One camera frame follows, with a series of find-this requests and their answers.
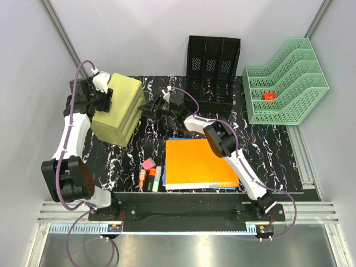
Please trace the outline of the pink eraser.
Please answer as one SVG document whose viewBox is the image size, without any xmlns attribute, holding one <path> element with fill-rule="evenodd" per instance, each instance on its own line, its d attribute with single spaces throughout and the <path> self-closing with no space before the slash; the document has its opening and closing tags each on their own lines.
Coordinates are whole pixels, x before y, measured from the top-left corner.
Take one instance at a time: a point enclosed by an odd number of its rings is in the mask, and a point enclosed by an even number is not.
<svg viewBox="0 0 356 267">
<path fill-rule="evenodd" d="M 146 171 L 149 171 L 151 170 L 152 168 L 154 168 L 156 166 L 154 160 L 152 158 L 148 158 L 147 160 L 145 160 L 143 163 L 142 163 L 142 167 L 146 170 Z"/>
</svg>

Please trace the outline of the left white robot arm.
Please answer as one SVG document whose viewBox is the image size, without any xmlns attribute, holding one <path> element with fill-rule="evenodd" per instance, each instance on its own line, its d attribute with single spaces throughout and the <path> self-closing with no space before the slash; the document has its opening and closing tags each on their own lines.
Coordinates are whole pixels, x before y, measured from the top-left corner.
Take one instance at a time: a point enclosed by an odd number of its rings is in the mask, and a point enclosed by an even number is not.
<svg viewBox="0 0 356 267">
<path fill-rule="evenodd" d="M 63 112 L 65 127 L 60 144 L 52 159 L 42 163 L 41 171 L 53 201 L 63 205 L 78 201 L 101 209 L 107 220 L 114 220 L 120 214 L 119 205 L 112 202 L 108 190 L 95 185 L 93 173 L 83 161 L 85 138 L 95 113 L 108 113 L 111 107 L 110 79 L 110 74 L 103 72 L 96 77 L 70 81 L 71 94 Z"/>
</svg>

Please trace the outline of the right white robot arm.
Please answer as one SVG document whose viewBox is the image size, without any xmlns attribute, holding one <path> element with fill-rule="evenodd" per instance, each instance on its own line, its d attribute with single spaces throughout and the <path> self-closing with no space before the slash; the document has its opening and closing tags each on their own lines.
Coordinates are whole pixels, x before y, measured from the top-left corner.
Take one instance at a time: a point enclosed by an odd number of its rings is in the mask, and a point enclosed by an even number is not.
<svg viewBox="0 0 356 267">
<path fill-rule="evenodd" d="M 188 110 L 183 96 L 178 93 L 158 93 L 138 107 L 142 115 L 153 120 L 162 116 L 172 117 L 176 125 L 186 131 L 205 135 L 213 153 L 224 159 L 241 180 L 253 206 L 253 215 L 266 220 L 273 213 L 277 201 L 248 164 L 236 132 L 225 119 L 209 119 Z"/>
</svg>

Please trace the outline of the black magazine file holder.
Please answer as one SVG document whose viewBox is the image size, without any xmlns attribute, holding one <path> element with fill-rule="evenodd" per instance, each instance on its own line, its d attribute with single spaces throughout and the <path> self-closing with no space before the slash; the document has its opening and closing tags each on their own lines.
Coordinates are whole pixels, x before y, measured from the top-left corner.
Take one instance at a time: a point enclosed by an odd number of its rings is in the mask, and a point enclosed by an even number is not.
<svg viewBox="0 0 356 267">
<path fill-rule="evenodd" d="M 229 116 L 241 39 L 189 36 L 185 105 L 201 113 Z"/>
</svg>

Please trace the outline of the yellow-green drawer cabinet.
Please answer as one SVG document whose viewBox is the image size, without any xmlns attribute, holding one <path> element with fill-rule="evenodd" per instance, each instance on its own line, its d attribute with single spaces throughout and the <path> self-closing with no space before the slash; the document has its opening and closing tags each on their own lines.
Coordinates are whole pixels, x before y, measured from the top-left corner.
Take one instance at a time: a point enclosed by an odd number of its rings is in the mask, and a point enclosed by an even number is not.
<svg viewBox="0 0 356 267">
<path fill-rule="evenodd" d="M 146 103 L 142 82 L 113 73 L 108 87 L 113 90 L 110 110 L 95 112 L 91 130 L 100 141 L 126 147 L 141 118 L 138 107 Z"/>
</svg>

